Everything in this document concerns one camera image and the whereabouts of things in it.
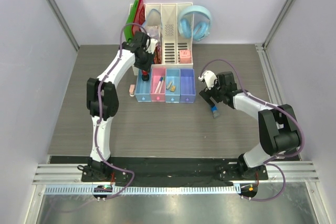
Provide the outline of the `blue grey glue stick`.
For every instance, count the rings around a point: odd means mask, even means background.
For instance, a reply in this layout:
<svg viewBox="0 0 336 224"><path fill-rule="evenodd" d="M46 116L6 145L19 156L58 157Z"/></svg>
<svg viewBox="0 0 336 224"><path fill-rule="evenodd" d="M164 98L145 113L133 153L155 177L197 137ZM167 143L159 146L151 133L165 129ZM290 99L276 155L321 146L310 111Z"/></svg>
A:
<svg viewBox="0 0 336 224"><path fill-rule="evenodd" d="M216 118L218 118L220 116L220 113L219 113L219 111L218 111L218 109L217 109L216 106L211 107L211 112L213 114L213 118L214 119L216 119Z"/></svg>

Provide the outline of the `pink drawer bin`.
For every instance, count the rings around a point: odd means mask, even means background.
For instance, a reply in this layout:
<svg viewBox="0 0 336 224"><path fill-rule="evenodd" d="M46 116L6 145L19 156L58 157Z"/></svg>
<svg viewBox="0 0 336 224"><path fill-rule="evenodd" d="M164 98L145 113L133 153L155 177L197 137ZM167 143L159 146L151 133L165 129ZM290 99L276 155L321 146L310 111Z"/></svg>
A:
<svg viewBox="0 0 336 224"><path fill-rule="evenodd" d="M166 77L166 69L165 68L153 68L151 71L151 99L152 102L165 102L165 82L162 88L162 92L160 94L154 93L157 83L160 77Z"/></svg>

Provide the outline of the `red black stamp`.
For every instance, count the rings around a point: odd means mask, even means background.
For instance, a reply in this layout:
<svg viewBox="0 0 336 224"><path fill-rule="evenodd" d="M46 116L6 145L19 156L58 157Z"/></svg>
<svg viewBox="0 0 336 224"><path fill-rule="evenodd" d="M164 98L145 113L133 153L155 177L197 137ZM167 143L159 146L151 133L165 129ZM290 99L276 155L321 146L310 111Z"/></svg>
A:
<svg viewBox="0 0 336 224"><path fill-rule="evenodd" d="M142 70L141 73L142 73L142 75L141 75L142 81L144 81L144 82L149 81L149 79L150 79L149 73L147 71L144 71L144 70Z"/></svg>

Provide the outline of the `green white marker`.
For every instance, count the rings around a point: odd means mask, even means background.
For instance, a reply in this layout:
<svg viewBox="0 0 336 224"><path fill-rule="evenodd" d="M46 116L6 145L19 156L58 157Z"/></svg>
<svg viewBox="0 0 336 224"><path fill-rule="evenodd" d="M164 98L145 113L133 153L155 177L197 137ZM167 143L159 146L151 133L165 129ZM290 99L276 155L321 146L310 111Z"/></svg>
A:
<svg viewBox="0 0 336 224"><path fill-rule="evenodd" d="M162 81L161 88L160 88L160 93L162 92L162 88L164 86L164 81L165 81L165 78L163 77L163 81Z"/></svg>

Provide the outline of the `purple drawer bin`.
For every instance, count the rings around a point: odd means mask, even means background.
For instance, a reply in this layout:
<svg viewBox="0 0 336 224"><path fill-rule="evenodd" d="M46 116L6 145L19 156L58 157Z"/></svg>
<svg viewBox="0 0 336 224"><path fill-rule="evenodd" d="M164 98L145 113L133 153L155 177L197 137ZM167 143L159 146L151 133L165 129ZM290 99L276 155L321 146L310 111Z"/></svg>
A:
<svg viewBox="0 0 336 224"><path fill-rule="evenodd" d="M196 97L194 69L181 69L180 103L194 103Z"/></svg>

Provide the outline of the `light blue drawer bin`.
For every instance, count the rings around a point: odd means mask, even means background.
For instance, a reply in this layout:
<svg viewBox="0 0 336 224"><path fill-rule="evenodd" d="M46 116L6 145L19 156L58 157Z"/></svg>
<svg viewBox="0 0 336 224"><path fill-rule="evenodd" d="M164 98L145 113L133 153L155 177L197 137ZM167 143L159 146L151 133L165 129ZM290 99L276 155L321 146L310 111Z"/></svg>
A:
<svg viewBox="0 0 336 224"><path fill-rule="evenodd" d="M149 80L142 80L142 71L138 71L137 83L135 86L135 97L138 102L151 102L151 74L149 73Z"/></svg>

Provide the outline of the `blue white marker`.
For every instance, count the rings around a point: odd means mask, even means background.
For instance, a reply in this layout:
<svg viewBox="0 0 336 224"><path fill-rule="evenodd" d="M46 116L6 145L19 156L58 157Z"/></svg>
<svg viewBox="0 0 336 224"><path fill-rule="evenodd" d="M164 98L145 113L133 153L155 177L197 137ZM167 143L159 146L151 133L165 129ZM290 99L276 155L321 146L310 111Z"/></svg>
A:
<svg viewBox="0 0 336 224"><path fill-rule="evenodd" d="M155 88L154 93L160 93L160 88L161 88L162 81L163 81L163 77L160 77L160 79L159 79L159 81L157 83L157 86Z"/></svg>

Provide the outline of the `green red folder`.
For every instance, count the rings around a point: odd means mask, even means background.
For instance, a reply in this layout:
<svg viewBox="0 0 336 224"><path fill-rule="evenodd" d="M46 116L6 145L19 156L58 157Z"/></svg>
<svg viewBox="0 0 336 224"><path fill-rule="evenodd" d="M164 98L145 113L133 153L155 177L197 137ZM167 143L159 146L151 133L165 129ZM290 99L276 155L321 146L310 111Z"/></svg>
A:
<svg viewBox="0 0 336 224"><path fill-rule="evenodd" d="M136 23L142 25L145 22L145 4L144 0L134 0L131 6L129 16L126 24ZM124 36L126 41L132 39L136 31L141 31L141 28L136 25L127 26L124 29Z"/></svg>

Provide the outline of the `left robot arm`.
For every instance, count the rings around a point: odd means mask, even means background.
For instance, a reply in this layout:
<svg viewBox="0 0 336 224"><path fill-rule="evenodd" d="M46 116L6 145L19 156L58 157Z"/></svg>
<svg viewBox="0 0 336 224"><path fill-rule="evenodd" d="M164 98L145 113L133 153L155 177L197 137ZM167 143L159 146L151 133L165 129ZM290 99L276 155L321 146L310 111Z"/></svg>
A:
<svg viewBox="0 0 336 224"><path fill-rule="evenodd" d="M102 74L88 79L86 103L92 120L93 137L83 178L105 182L111 177L114 168L107 162L111 157L111 124L119 108L117 86L133 66L146 72L151 70L157 44L157 39L137 31L131 40L122 42L116 56Z"/></svg>

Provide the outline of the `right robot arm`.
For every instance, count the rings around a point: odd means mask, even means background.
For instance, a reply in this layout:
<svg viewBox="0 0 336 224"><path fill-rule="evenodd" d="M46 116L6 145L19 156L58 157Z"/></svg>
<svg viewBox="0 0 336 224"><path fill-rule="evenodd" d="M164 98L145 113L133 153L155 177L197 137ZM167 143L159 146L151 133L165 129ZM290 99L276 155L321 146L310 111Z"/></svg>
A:
<svg viewBox="0 0 336 224"><path fill-rule="evenodd" d="M214 118L219 116L216 104L223 103L258 122L259 143L237 161L237 173L242 179L250 179L277 155L287 155L302 147L303 136L290 105L268 103L239 89L230 71L215 74L206 70L198 79L206 85L199 94L210 106Z"/></svg>

